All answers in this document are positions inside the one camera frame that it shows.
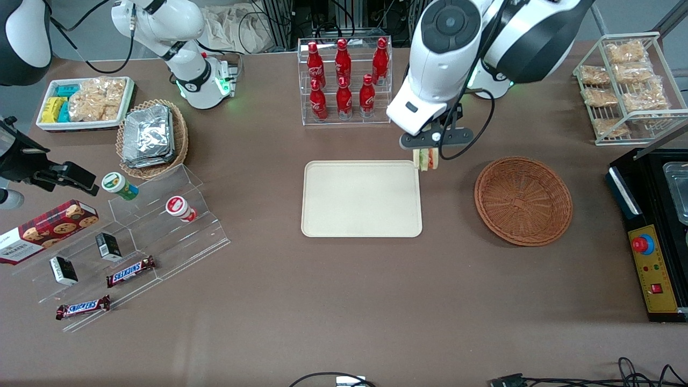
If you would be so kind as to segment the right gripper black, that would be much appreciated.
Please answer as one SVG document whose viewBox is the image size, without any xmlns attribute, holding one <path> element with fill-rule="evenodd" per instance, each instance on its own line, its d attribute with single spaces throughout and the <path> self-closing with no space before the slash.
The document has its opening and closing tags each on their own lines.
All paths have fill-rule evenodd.
<svg viewBox="0 0 688 387">
<path fill-rule="evenodd" d="M 100 187 L 94 174 L 71 161 L 64 164 L 49 161 L 50 149 L 17 130 L 15 122 L 15 117 L 2 117 L 2 178 L 15 183 L 31 183 L 48 192 L 60 185 L 97 196 Z"/>
</svg>

